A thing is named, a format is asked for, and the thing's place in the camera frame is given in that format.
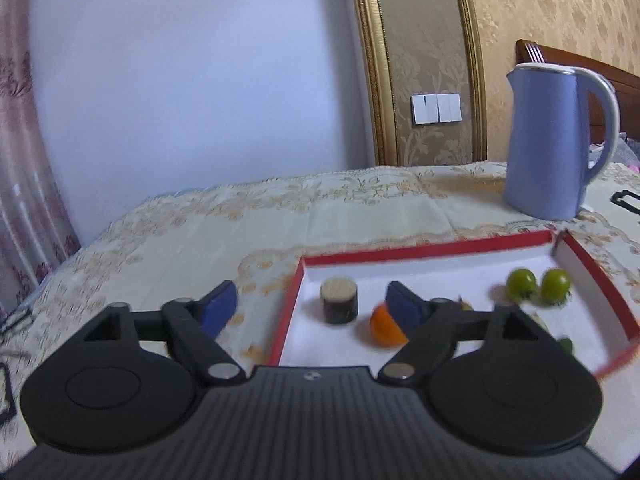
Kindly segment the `patterned pink curtain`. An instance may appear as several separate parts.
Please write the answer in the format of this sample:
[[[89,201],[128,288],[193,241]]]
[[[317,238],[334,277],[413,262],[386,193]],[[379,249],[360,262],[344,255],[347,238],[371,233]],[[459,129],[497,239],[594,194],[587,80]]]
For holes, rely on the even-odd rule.
[[[1,0],[1,316],[80,248],[32,92],[28,0]]]

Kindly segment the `grey bedding pile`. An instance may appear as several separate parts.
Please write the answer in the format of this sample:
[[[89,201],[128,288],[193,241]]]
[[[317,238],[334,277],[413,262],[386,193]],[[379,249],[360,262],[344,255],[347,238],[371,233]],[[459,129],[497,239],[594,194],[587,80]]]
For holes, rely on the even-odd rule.
[[[593,143],[589,147],[589,167],[592,167],[600,159],[604,148],[603,143]],[[634,172],[640,169],[639,142],[631,139],[626,133],[618,135],[615,148],[613,148],[610,162],[619,162]]]

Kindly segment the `blue electric kettle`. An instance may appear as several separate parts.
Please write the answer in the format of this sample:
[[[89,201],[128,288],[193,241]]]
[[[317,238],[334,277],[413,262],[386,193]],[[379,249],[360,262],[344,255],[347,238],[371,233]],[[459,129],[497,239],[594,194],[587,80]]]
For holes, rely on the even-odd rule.
[[[620,106],[613,85],[579,66],[520,63],[508,73],[513,119],[506,160],[504,200],[523,214],[570,220],[586,188],[610,163],[620,134]],[[604,148],[589,167],[588,96],[604,115]]]

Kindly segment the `white wall switch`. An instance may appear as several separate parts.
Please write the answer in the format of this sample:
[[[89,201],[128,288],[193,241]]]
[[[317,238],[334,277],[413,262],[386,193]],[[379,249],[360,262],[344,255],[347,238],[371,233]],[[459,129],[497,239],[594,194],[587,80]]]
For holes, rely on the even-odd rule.
[[[416,94],[410,103],[415,126],[462,121],[461,101],[457,93]]]

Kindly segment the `embroidered cream tablecloth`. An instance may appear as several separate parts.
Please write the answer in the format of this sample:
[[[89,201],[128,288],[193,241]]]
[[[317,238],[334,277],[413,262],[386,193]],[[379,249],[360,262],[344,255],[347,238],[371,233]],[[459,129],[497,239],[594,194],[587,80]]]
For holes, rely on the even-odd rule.
[[[506,206],[504,180],[498,162],[382,167],[148,200],[50,276],[11,336],[18,414],[1,433],[2,477],[637,478],[639,357],[598,379],[566,352],[537,314],[564,306],[541,299],[548,270],[531,270],[538,290],[521,304],[504,282],[491,309],[520,308],[537,340],[461,341],[417,386],[367,365],[268,362],[303,256],[528,232],[573,233],[639,324],[639,220],[610,202],[637,193],[638,174],[609,166],[560,221]],[[110,304],[157,311],[225,280],[239,302],[217,342],[244,382],[203,386],[160,341],[85,340]]]

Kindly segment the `black rectangular frame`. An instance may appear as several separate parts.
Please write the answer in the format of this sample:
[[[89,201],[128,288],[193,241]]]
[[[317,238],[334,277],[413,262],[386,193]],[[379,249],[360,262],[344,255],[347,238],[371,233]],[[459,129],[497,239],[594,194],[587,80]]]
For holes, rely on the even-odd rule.
[[[640,214],[640,195],[635,192],[629,190],[614,192],[610,198],[610,202],[632,214]]]

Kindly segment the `dark sugarcane piece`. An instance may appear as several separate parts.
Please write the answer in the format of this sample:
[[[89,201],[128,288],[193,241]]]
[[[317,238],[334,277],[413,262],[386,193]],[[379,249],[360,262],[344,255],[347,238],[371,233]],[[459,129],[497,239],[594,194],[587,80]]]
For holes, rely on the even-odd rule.
[[[358,315],[358,288],[351,278],[337,276],[325,280],[320,286],[320,299],[328,324],[347,324]]]

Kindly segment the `green cucumber piece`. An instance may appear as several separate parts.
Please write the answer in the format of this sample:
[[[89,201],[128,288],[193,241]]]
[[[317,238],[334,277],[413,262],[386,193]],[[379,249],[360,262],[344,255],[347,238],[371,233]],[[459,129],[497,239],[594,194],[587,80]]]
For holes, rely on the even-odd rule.
[[[556,340],[556,342],[569,354],[574,353],[574,344],[570,338],[560,337]]]

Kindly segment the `red shallow cardboard tray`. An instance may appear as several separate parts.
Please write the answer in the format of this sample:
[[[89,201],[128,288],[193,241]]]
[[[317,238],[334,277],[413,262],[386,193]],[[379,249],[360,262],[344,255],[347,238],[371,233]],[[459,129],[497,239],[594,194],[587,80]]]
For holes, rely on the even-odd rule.
[[[639,356],[639,324],[627,301],[571,232],[528,232],[401,248],[339,252],[299,259],[268,359],[282,366],[367,365],[377,372],[392,352],[363,333],[386,287],[397,280],[424,299],[462,298],[489,311],[509,272],[529,268],[570,274],[572,294],[560,308],[538,316],[555,337],[573,341],[576,358],[604,379]],[[357,284],[358,318],[352,324],[324,322],[320,286],[328,278]]]

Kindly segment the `green tomato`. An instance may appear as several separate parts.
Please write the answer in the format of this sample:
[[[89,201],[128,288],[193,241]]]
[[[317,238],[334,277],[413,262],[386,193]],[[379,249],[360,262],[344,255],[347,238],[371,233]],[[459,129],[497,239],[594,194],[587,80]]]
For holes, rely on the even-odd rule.
[[[521,304],[536,295],[538,284],[535,274],[529,269],[513,270],[506,279],[506,296],[514,303]]]
[[[541,299],[546,304],[558,306],[566,303],[571,288],[572,281],[568,273],[562,269],[554,268],[548,270],[542,277],[539,291]]]

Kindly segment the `orange tangerine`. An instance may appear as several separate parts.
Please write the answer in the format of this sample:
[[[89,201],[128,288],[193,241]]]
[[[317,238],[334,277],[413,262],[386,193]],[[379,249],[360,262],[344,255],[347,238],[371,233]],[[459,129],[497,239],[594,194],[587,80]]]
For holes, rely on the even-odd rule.
[[[372,310],[369,328],[374,341],[381,347],[397,348],[408,342],[404,332],[390,316],[385,302],[381,302]]]

